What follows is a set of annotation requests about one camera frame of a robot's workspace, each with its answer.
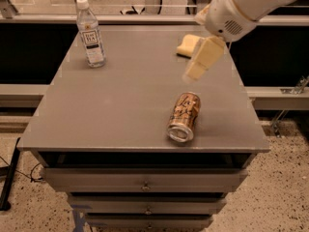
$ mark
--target gray tabletop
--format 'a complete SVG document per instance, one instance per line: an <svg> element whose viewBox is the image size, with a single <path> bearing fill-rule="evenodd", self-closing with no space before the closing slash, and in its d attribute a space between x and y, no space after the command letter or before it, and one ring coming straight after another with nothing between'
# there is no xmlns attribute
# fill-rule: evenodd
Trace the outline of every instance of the gray tabletop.
<svg viewBox="0 0 309 232"><path fill-rule="evenodd" d="M267 140L229 54L185 84L183 36L200 26L101 26L107 63L90 69L77 35L18 143L20 150L247 152ZM194 139L177 143L166 126L181 93L201 99Z"/></svg>

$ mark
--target black stand leg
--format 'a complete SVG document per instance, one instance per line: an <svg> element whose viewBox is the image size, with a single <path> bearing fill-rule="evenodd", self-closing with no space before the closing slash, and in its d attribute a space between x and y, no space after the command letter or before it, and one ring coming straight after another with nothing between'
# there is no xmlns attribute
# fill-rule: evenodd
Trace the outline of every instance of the black stand leg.
<svg viewBox="0 0 309 232"><path fill-rule="evenodd" d="M9 169L7 171L6 182L5 182L3 189L2 189L2 193L1 193L1 197L0 197L0 211L8 211L11 208L11 204L9 203L8 199L9 199L9 195L10 195L10 191L11 191L11 187L12 187L12 183L13 183L13 179L14 179L14 174L15 174L15 171L16 171L16 167L17 167L18 159L19 159L19 155L20 155L20 152L16 149L16 146L17 146L19 139L20 138L18 138L18 140L15 144L11 164L10 164Z"/></svg>

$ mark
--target white bottle cap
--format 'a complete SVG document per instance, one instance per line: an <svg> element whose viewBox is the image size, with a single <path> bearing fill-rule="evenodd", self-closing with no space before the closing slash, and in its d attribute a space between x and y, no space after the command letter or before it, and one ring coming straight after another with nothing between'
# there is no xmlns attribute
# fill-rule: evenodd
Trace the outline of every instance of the white bottle cap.
<svg viewBox="0 0 309 232"><path fill-rule="evenodd" d="M89 8L88 0L76 0L76 2L79 10L86 10Z"/></svg>

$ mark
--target concrete floor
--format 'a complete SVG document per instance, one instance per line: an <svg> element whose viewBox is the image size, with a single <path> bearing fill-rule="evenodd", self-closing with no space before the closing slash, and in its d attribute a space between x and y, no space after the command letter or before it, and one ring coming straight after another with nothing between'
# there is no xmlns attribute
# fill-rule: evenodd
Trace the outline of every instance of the concrete floor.
<svg viewBox="0 0 309 232"><path fill-rule="evenodd" d="M6 161L11 160L15 141L22 135L29 118L0 114L0 156ZM214 222L204 232L309 231L309 130L308 121L304 123L304 119L285 119L280 123L282 138L277 138L270 130L269 119L260 118L271 151L258 155L252 161L248 167L249 176L236 192L227 195L227 205L218 215L213 216ZM21 154L17 169L29 174L36 164L34 157L25 152ZM34 171L34 177L40 176L39 171L40 168ZM9 199L12 207L7 212L0 212L0 231L72 231L74 222L66 198L48 184L31 183L23 175L16 173ZM85 231L90 231L90 227L86 226Z"/></svg>

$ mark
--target floor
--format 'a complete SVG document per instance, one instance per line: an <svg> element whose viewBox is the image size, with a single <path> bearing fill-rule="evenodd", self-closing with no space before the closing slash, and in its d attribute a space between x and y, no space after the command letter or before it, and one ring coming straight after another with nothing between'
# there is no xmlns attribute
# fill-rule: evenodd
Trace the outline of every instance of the floor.
<svg viewBox="0 0 309 232"><path fill-rule="evenodd" d="M30 116L0 113L0 156L10 162L16 139L22 135ZM271 151L258 155L248 167L249 176L227 205L213 216L214 222L203 232L272 232L309 231L309 121L292 117L280 123L282 137L270 129L269 119L260 118ZM37 164L28 152L21 153L18 170L29 174ZM0 160L0 166L6 164ZM40 177L40 167L33 171ZM46 183L31 182L15 174L10 195L11 209L0 212L0 231L65 232L72 231L74 221L63 193ZM132 229L96 229L98 232L146 232ZM193 232L187 229L152 230L155 232Z"/></svg>

